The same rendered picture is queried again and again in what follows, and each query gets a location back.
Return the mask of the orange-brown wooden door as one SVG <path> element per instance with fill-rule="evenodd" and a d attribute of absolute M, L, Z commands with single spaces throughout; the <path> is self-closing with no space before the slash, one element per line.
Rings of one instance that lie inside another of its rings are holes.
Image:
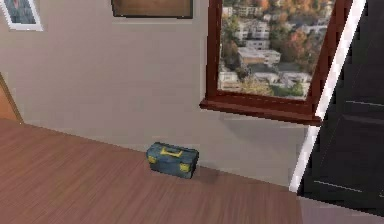
<path fill-rule="evenodd" d="M 0 73 L 0 118 L 8 119 L 23 124 L 23 118 L 17 108 L 17 105 L 11 95 L 11 92 Z"/>

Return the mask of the dark framed picture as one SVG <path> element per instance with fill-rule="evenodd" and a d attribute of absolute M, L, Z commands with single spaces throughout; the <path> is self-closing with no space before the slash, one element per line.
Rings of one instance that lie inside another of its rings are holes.
<path fill-rule="evenodd" d="M 193 18 L 193 0 L 111 0 L 114 17 Z"/>

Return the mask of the white framed picture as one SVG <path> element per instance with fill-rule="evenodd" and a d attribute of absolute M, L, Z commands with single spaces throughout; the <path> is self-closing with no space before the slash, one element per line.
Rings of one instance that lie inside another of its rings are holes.
<path fill-rule="evenodd" d="M 0 8 L 11 30 L 43 31 L 35 0 L 0 0 Z"/>

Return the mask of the red-brown framed window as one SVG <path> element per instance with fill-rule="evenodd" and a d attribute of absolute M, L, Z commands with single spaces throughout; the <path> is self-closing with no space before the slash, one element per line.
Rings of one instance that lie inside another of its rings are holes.
<path fill-rule="evenodd" d="M 352 0 L 209 0 L 202 109 L 318 126 Z"/>

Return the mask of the black room door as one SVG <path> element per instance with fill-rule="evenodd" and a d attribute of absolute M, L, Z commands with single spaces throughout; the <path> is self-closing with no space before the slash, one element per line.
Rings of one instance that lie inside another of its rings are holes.
<path fill-rule="evenodd" d="M 352 0 L 289 190 L 384 217 L 384 0 Z"/>

